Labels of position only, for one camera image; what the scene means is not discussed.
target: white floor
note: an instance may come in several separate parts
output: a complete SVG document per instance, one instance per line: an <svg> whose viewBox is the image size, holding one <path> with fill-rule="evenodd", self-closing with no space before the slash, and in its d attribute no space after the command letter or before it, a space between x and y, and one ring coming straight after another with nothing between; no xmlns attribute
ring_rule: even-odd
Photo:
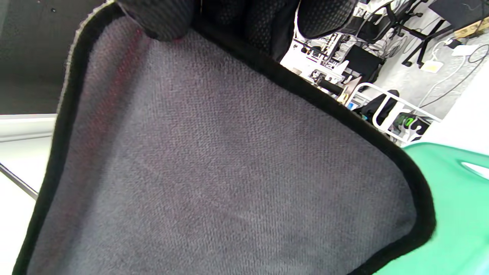
<svg viewBox="0 0 489 275"><path fill-rule="evenodd" d="M438 22L437 18L438 15L435 14L433 11L429 10L427 7L427 4L422 4L420 5L416 12L422 12L424 15L421 18L412 18L407 26L411 29L415 28L423 28L424 31L423 33L427 34L429 33L435 26L435 24ZM444 41L447 40L451 37L451 34L448 34L446 37L439 37L436 40L433 40L430 42L428 46L428 50L426 51L426 54L424 56L424 61L427 61L431 59L431 49L433 46L438 41ZM421 99L426 95L428 90L431 89L431 87L443 80L444 78L448 77L455 69L461 64L462 60L464 57L454 57L451 56L452 54L452 49L439 45L437 48L439 48L439 51L436 53L436 56L440 62L443 62L444 65L440 69L438 73L430 73L426 71L422 71L418 68L416 64L416 59L418 55L416 54L411 58L411 61L413 62L413 66L411 67L406 67L401 64L401 62L408 56L410 53L410 48L414 49L418 44L420 43L420 40L414 38L413 36L406 34L405 37L403 38L402 42L398 42L399 44L403 44L401 47L400 52L395 55L392 58L389 58L386 62L386 64L383 66L382 70L380 71L379 77L377 81L374 83L375 85L382 87L386 90L398 90L400 92L400 97L409 101L410 103L414 105L418 105ZM468 41L468 45L482 45L482 44L487 44L489 43L489 34L484 34L480 36L479 38L474 38ZM486 51L486 48L482 48L479 51L477 51L474 54L473 59L476 60L478 57L482 56ZM489 60L489 57L486 58L483 62L487 62ZM453 75L453 77L450 77L448 80L440 83L435 87L433 92L430 94L430 96L425 100L424 104L433 101L434 99L438 98L441 94L446 93L448 90L453 88L459 81L461 81L464 77L466 77L470 71L477 65L477 63L470 64L470 63L465 63L465 65ZM457 87L453 92L449 93L447 96L443 97L442 99L438 100L435 103L432 103L423 109L425 111L428 111L429 113L439 117L439 118L444 118L445 115L448 113L450 108L453 106L457 98L460 96L461 92L464 91L469 83L473 80L474 77L485 77L483 75L478 75L477 72L480 70L481 67L483 67L484 64L481 64L479 68L472 73L472 75L465 80L459 87ZM365 91L366 94L372 96L373 92L372 91ZM481 108L483 104L481 103L474 103L475 108Z"/></svg>

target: black glove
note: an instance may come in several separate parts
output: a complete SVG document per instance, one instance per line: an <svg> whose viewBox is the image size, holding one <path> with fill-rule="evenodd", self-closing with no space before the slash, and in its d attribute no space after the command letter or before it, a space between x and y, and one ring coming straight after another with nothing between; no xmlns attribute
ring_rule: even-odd
<svg viewBox="0 0 489 275"><path fill-rule="evenodd" d="M357 0L301 0L300 33L317 38L345 25ZM146 33L161 41L180 38L202 16L275 60L289 49L299 0L118 0Z"/></svg>

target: office chair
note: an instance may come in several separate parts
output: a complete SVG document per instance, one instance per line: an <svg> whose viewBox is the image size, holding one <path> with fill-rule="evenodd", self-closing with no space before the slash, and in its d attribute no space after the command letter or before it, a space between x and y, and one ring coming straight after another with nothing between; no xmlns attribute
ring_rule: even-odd
<svg viewBox="0 0 489 275"><path fill-rule="evenodd" d="M418 2L416 2L416 0L407 0L395 11L391 8L392 2L393 1L390 1L379 7L367 18L352 17L350 23L343 28L341 32L354 35L368 44L375 44L382 39L391 28L394 29L394 32L389 39L393 39L395 35L400 37L404 36L404 33L401 32L401 30L407 29L404 24L406 24L412 17L423 16L423 13L415 13L414 10L420 3L427 2L427 0L420 0ZM376 23L378 21L376 12L383 8L386 9L387 14Z"/></svg>

